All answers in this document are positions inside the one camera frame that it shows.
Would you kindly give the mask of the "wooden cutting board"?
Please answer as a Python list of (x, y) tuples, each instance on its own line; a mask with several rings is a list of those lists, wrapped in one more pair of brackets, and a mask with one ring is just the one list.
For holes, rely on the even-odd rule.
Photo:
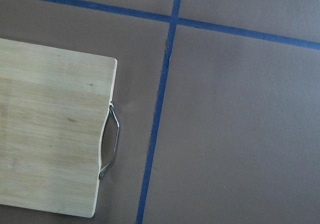
[(117, 60), (0, 41), (0, 202), (91, 218)]

